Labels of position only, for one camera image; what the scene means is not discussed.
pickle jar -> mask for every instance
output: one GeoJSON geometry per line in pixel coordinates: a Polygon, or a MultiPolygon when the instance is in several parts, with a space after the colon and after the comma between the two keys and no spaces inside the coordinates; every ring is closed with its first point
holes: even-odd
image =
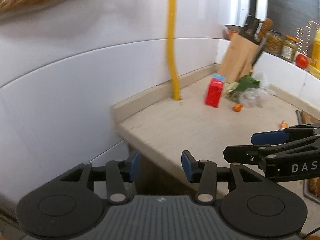
{"type": "Polygon", "coordinates": [[[279,56],[281,49],[282,49],[282,34],[276,31],[269,31],[267,34],[267,41],[266,41],[266,47],[265,51],[275,55],[279,56]]]}
{"type": "Polygon", "coordinates": [[[283,42],[280,58],[292,63],[298,48],[296,42],[297,39],[287,35],[283,42]]]}

beige countertop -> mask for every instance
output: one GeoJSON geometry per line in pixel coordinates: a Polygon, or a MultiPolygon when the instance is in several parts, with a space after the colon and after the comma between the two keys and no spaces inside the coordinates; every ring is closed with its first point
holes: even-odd
{"type": "MultiPolygon", "coordinates": [[[[151,161],[183,183],[190,185],[181,166],[181,152],[188,150],[196,160],[207,159],[228,167],[223,150],[228,145],[250,145],[255,132],[278,130],[285,120],[297,124],[296,108],[277,97],[269,96],[263,107],[232,111],[233,102],[222,98],[219,108],[206,106],[204,97],[211,76],[181,90],[182,100],[170,98],[155,103],[116,125],[118,133],[151,161]]],[[[255,171],[256,166],[249,165],[255,171]]],[[[282,186],[299,195],[308,207],[303,233],[320,222],[318,204],[303,197],[299,181],[282,186]]],[[[218,183],[218,196],[228,193],[226,182],[218,183]]]]}

text das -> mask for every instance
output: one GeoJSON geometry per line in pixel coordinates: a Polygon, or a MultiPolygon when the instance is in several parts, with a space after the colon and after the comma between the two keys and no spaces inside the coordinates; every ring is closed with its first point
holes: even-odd
{"type": "Polygon", "coordinates": [[[307,163],[304,163],[303,166],[299,167],[297,164],[292,164],[292,173],[295,173],[297,171],[310,171],[315,170],[317,168],[317,161],[313,161],[311,165],[307,165],[307,163]]]}

dark wall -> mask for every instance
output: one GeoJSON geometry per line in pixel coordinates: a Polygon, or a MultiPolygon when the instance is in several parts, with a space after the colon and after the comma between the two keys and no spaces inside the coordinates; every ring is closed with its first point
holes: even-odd
{"type": "Polygon", "coordinates": [[[267,17],[274,21],[273,30],[296,37],[297,28],[319,22],[319,0],[268,0],[267,17]]]}

yellow pipe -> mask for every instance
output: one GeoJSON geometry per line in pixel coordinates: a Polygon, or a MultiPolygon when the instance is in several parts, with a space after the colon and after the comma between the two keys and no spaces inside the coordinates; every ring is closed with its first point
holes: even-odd
{"type": "Polygon", "coordinates": [[[167,62],[172,79],[172,98],[180,99],[180,84],[177,67],[174,60],[174,28],[176,20],[176,0],[168,0],[168,22],[167,22],[167,62]]]}

